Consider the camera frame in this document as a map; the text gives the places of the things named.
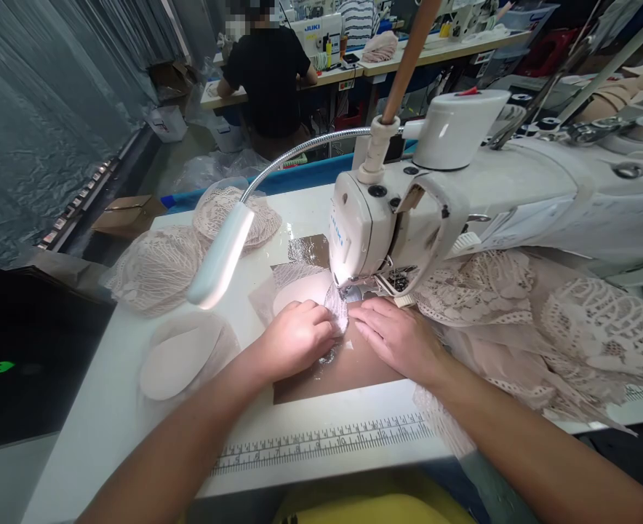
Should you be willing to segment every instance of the striped shirt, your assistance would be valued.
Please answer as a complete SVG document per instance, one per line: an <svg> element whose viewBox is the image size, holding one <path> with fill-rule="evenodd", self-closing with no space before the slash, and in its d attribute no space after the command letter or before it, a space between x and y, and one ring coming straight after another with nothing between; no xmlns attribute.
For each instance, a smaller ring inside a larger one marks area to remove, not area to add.
<svg viewBox="0 0 643 524"><path fill-rule="evenodd" d="M343 19L343 33L348 35L348 47L364 46L372 38L375 18L373 0L346 0L338 12Z"/></svg>

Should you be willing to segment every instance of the forearm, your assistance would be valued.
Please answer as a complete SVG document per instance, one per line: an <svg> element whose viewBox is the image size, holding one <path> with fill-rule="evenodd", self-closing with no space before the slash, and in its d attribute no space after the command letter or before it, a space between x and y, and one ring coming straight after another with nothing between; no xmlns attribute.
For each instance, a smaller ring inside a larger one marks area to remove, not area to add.
<svg viewBox="0 0 643 524"><path fill-rule="evenodd" d="M449 355L429 389L547 523L643 523L643 487Z"/></svg>
<svg viewBox="0 0 643 524"><path fill-rule="evenodd" d="M241 353L164 419L111 475L78 522L175 522L202 486L232 426L267 384L251 369L248 354Z"/></svg>

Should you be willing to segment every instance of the yellow clothing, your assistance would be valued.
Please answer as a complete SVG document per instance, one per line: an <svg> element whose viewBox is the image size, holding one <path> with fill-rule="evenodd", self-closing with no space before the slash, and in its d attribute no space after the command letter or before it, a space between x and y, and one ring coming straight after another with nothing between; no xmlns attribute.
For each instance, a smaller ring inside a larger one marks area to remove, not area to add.
<svg viewBox="0 0 643 524"><path fill-rule="evenodd" d="M418 469L366 472L296 486L274 524L474 524L469 513Z"/></svg>

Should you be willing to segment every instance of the cardboard box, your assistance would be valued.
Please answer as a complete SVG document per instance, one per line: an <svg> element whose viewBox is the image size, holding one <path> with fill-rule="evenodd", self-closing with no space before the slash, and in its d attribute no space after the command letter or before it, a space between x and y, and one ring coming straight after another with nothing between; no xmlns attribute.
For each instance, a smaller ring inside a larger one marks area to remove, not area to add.
<svg viewBox="0 0 643 524"><path fill-rule="evenodd" d="M180 62L153 65L148 72L160 103L186 96L198 81L196 71Z"/></svg>
<svg viewBox="0 0 643 524"><path fill-rule="evenodd" d="M166 211L155 196L127 196L114 200L91 229L114 237L135 239L150 228L154 217Z"/></svg>

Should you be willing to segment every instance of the juki logo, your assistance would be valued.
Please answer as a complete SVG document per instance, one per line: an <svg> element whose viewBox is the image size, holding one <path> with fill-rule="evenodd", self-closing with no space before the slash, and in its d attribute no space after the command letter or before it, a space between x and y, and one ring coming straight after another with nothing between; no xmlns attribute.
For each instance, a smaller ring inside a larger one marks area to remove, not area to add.
<svg viewBox="0 0 643 524"><path fill-rule="evenodd" d="M338 230L338 226L336 225L336 217L334 215L331 215L331 221L334 224L334 229L336 230L338 241L341 243L341 247L343 247L343 238L341 237L341 232Z"/></svg>

